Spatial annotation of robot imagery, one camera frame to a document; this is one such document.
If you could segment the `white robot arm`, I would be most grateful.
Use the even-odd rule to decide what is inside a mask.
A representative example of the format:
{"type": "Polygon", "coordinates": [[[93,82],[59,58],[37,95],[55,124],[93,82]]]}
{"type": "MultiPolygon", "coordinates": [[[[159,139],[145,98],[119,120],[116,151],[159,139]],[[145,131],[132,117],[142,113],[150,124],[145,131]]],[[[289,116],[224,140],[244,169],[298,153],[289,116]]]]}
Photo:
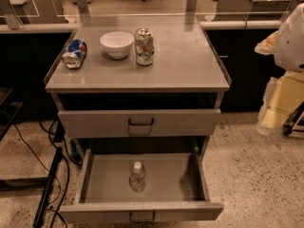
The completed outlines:
{"type": "Polygon", "coordinates": [[[255,52],[274,55],[275,64],[285,70],[267,83],[256,130],[270,135],[282,129],[304,102],[304,4],[298,5],[279,30],[255,47],[255,52]]]}

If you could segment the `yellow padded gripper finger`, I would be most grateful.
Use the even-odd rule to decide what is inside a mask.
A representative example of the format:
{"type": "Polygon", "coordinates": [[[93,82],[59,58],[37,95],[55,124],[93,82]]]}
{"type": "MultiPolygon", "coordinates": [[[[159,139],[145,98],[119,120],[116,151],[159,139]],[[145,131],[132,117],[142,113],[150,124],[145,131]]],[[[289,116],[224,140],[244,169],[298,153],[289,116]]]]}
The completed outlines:
{"type": "Polygon", "coordinates": [[[263,96],[256,130],[268,136],[274,134],[304,102],[304,74],[287,71],[280,78],[272,77],[263,96]]]}

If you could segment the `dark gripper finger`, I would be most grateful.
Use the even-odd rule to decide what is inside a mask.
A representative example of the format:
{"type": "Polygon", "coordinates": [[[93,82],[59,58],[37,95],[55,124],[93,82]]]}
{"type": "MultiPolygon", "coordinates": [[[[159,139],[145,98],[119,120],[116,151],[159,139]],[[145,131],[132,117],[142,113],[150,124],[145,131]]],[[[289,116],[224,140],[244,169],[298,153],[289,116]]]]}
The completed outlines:
{"type": "Polygon", "coordinates": [[[275,51],[277,34],[278,31],[275,31],[267,38],[265,38],[262,42],[258,43],[255,47],[255,52],[262,55],[273,54],[275,51]]]}

